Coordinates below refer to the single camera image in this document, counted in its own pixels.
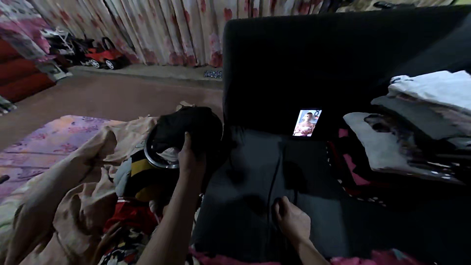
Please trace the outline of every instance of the purple floral fabric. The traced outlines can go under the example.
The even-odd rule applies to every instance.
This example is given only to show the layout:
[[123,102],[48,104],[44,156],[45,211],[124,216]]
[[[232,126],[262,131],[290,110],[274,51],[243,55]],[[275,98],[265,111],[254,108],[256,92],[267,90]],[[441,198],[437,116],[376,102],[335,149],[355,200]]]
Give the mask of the purple floral fabric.
[[45,124],[0,152],[0,203],[28,180],[48,170],[78,149],[105,125],[121,122],[83,116],[63,116]]

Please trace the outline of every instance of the toy car wheel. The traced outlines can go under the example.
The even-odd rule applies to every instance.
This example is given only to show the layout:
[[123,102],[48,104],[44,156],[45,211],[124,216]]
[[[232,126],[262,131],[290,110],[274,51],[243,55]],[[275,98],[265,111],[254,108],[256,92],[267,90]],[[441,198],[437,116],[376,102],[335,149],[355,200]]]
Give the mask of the toy car wheel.
[[111,70],[116,70],[119,68],[119,64],[115,60],[105,60],[106,66]]
[[89,61],[91,66],[95,67],[95,68],[100,68],[100,63],[98,63],[96,60],[90,60]]

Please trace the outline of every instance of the red toy car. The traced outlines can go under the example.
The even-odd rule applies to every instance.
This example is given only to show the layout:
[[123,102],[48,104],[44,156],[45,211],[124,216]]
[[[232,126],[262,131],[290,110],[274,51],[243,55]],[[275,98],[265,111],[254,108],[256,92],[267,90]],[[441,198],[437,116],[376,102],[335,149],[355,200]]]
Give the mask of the red toy car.
[[[108,48],[106,41],[108,41],[111,48]],[[90,65],[95,68],[101,68],[102,65],[106,65],[111,70],[116,70],[122,67],[123,62],[126,59],[125,56],[116,49],[113,42],[108,37],[102,38],[101,42],[103,47],[87,49],[88,53],[85,54],[85,57],[90,58],[88,61]]]

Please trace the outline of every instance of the smartphone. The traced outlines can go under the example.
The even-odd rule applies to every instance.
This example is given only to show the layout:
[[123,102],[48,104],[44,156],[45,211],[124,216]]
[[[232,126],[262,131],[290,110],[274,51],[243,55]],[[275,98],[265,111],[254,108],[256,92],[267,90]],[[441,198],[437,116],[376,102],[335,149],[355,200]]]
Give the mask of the smartphone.
[[293,136],[310,137],[316,128],[321,113],[322,110],[319,108],[300,110]]

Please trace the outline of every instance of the folded white cloth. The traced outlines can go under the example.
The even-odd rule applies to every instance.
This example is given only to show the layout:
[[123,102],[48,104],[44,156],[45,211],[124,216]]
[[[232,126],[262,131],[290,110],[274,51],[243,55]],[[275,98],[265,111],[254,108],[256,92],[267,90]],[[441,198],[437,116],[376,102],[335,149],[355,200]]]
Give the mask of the folded white cloth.
[[409,96],[471,113],[471,75],[466,71],[439,71],[410,77],[391,78],[388,96],[405,93]]

